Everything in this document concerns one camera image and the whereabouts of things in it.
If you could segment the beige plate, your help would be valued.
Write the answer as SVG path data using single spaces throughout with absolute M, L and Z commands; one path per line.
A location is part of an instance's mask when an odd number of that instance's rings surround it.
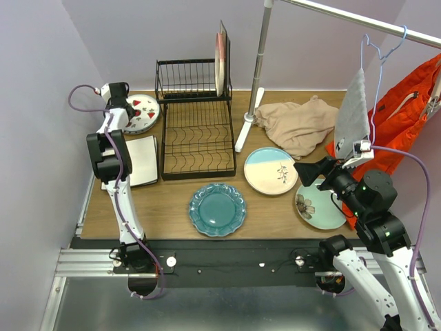
M 255 191 L 266 195 L 289 192 L 298 180 L 294 159 L 284 150 L 259 148 L 246 158 L 244 175 Z

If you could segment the pink plate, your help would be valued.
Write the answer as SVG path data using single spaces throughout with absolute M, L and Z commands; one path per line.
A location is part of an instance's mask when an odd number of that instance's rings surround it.
M 226 38 L 227 33 L 221 30 L 216 34 L 215 46 L 215 88 L 216 95 L 220 97 L 224 93 L 226 83 Z

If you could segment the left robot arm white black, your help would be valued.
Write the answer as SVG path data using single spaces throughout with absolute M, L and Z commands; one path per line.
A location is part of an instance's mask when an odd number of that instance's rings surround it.
M 118 223 L 120 246 L 114 260 L 140 273 L 157 271 L 158 261 L 148 248 L 130 187 L 132 160 L 123 134 L 135 115 L 127 101 L 129 85 L 107 83 L 94 91 L 104 99 L 106 107 L 101 127 L 89 134 L 86 142 L 94 176 L 104 184 Z

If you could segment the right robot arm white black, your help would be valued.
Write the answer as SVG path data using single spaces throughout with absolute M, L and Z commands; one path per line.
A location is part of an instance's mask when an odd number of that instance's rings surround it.
M 380 267 L 383 286 L 342 235 L 321 241 L 318 265 L 341 272 L 373 312 L 381 330 L 439 330 L 440 317 L 418 276 L 416 247 L 404 224 L 390 207 L 398 193 L 391 177 L 381 170 L 367 171 L 356 180 L 338 159 L 327 156 L 316 163 L 295 163 L 304 186 L 319 177 L 319 190 L 330 190 L 356 217 L 358 238 Z

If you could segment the teal scalloped plate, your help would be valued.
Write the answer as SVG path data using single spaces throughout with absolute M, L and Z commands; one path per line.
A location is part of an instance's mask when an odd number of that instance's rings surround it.
M 188 215 L 201 234 L 212 238 L 226 237 L 244 224 L 246 207 L 237 188 L 226 183 L 211 183 L 193 194 Z

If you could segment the mint green plate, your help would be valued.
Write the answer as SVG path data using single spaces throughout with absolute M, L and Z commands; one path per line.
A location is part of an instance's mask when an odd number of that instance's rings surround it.
M 300 217 L 319 230 L 335 230 L 346 223 L 340 211 L 342 202 L 333 190 L 319 190 L 324 179 L 316 179 L 308 187 L 301 185 L 295 195 Z

